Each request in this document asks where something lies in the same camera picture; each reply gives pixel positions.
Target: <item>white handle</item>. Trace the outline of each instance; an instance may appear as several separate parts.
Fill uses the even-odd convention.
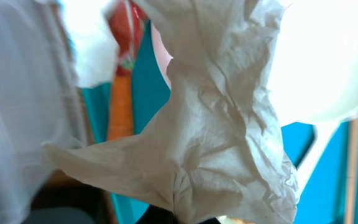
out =
[[[305,189],[314,168],[316,168],[320,157],[323,155],[326,146],[339,127],[339,124],[340,122],[338,121],[330,121],[313,126],[314,141],[297,168],[298,185],[301,193]]]

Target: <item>translucent plastic box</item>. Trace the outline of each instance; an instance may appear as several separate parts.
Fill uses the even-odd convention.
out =
[[[19,224],[52,170],[43,144],[86,144],[76,90],[52,8],[0,1],[0,224]]]

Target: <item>blue surface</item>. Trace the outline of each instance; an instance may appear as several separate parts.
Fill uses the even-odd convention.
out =
[[[103,91],[94,97],[101,97]],[[132,97],[135,133],[140,133],[151,117],[168,101],[170,91],[161,74],[152,49],[150,24],[139,50],[133,72]],[[90,113],[89,101],[85,98],[93,131],[98,139],[106,136],[107,114],[100,111],[104,106],[96,106],[98,111]],[[313,140],[310,125],[295,123],[282,128],[284,148],[289,158],[298,165]],[[296,224],[342,223],[346,185],[348,124],[344,123],[333,136],[322,155],[308,185],[301,196],[296,215]],[[147,209],[147,204],[124,196],[112,194],[114,208],[120,224],[134,224]],[[358,224],[358,186],[355,223]]]

